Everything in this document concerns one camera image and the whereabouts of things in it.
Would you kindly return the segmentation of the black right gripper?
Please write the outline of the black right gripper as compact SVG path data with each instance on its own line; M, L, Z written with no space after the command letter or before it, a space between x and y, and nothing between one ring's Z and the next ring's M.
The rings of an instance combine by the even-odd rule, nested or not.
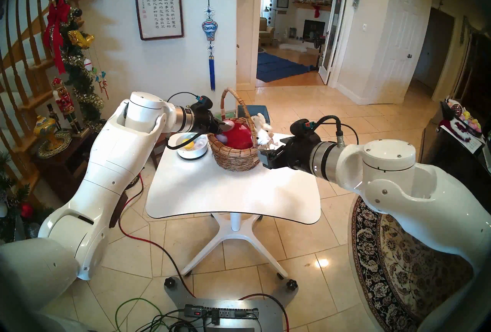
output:
M318 135L290 136L272 141L268 150L258 151L258 158L267 169L312 170L310 156L320 143L321 138Z

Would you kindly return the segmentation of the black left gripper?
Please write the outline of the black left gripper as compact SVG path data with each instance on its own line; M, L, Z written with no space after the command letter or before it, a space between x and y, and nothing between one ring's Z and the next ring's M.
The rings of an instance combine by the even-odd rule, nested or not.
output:
M214 134L215 137L222 137L225 136L225 131L222 129L230 129L229 120L218 120L209 109L201 105L192 105L192 113L194 115L192 132L194 133Z

